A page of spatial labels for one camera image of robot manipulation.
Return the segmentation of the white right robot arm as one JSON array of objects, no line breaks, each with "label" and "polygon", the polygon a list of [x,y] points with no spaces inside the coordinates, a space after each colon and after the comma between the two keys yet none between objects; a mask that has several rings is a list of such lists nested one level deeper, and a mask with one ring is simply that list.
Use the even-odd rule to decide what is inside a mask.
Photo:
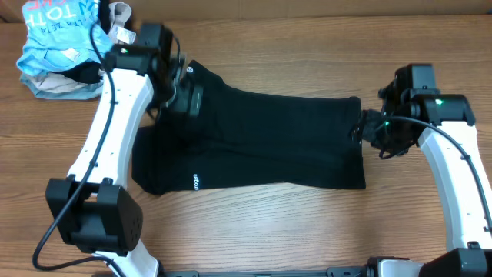
[{"label": "white right robot arm", "polygon": [[373,257],[354,276],[489,276],[491,187],[477,144],[476,119],[464,95],[443,94],[430,64],[409,64],[378,92],[379,112],[364,110],[351,137],[381,159],[417,146],[434,176],[443,208],[447,251],[430,262]]}]

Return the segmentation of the black t-shirt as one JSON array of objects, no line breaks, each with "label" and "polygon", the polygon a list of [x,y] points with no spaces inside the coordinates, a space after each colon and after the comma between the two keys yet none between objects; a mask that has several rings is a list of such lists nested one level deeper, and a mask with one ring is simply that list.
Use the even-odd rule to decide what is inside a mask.
[{"label": "black t-shirt", "polygon": [[132,179],[146,192],[290,182],[364,189],[362,147],[351,137],[359,98],[301,98],[244,92],[198,62],[183,86],[203,91],[197,116],[165,110],[141,127]]}]

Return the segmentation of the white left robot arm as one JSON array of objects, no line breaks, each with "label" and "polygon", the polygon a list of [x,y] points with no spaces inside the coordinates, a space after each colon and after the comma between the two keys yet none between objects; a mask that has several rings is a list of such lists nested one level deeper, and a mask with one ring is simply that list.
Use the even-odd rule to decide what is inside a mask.
[{"label": "white left robot arm", "polygon": [[144,115],[199,114],[203,90],[181,86],[184,62],[179,41],[161,24],[144,24],[135,43],[103,54],[101,98],[83,148],[66,177],[45,190],[50,231],[116,276],[165,273],[141,240],[143,212],[128,193],[128,167]]}]

